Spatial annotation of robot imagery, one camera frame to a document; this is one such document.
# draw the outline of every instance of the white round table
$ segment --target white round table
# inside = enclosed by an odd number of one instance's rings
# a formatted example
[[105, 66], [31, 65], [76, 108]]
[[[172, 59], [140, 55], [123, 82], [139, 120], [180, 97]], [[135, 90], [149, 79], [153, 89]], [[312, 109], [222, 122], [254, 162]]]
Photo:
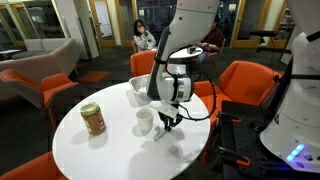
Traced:
[[[107, 125], [99, 136], [89, 135], [80, 114], [81, 106], [88, 102], [99, 104]], [[71, 180], [164, 180], [179, 175], [204, 148], [210, 121], [183, 120], [155, 142], [153, 138], [164, 131], [157, 111], [153, 110], [150, 132], [142, 133], [137, 125], [135, 113], [146, 104], [135, 98], [129, 83], [103, 89], [77, 104], [63, 118], [53, 139], [53, 156], [61, 172]], [[193, 117], [208, 115], [196, 95], [182, 105]]]
[[184, 48], [180, 51], [173, 53], [170, 56], [170, 58], [172, 58], [172, 59], [192, 58], [192, 57], [199, 56], [202, 52], [203, 52], [203, 50], [201, 48], [197, 47], [196, 50], [192, 54], [189, 54], [188, 48]]

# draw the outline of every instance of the white mug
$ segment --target white mug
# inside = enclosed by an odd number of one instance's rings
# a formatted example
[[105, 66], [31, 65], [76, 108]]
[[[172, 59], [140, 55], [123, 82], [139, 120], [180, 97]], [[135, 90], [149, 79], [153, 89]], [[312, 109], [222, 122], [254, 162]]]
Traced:
[[142, 108], [136, 113], [141, 131], [149, 131], [153, 127], [153, 112], [149, 108]]

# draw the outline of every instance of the woman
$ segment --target woman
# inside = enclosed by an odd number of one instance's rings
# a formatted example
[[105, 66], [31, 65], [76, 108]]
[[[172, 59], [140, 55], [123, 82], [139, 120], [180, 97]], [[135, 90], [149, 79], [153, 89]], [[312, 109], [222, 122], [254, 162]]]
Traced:
[[138, 52], [151, 50], [156, 46], [156, 40], [152, 34], [146, 30], [144, 23], [141, 20], [134, 22], [134, 42], [137, 45]]

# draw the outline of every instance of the white robot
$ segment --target white robot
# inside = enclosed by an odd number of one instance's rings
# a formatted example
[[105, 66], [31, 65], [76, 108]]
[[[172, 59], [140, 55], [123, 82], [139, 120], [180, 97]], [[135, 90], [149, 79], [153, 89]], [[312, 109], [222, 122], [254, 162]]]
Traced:
[[[304, 76], [291, 80], [277, 115], [260, 139], [293, 169], [320, 173], [320, 1], [287, 3], [294, 22], [303, 31], [292, 46], [292, 72]], [[173, 52], [199, 42], [209, 32], [218, 4], [219, 0], [178, 0], [175, 17], [161, 35], [147, 85], [150, 99], [166, 101], [174, 109], [192, 96], [193, 82], [186, 75], [185, 65], [169, 64], [170, 74], [162, 72]], [[165, 122], [169, 128], [175, 124]]]
[[291, 83], [262, 144], [298, 171], [320, 173], [320, 1], [287, 0], [302, 30], [292, 44]]

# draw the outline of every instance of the blue light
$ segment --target blue light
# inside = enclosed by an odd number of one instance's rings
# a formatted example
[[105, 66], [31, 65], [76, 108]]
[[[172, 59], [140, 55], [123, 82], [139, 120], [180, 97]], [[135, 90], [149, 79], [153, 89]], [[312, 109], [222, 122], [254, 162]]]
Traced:
[[304, 148], [304, 144], [300, 144], [299, 146], [297, 146], [292, 152], [291, 154], [289, 154], [289, 156], [287, 157], [287, 161], [292, 161], [294, 159], [294, 157], [296, 157], [296, 155], [298, 155], [302, 149]]

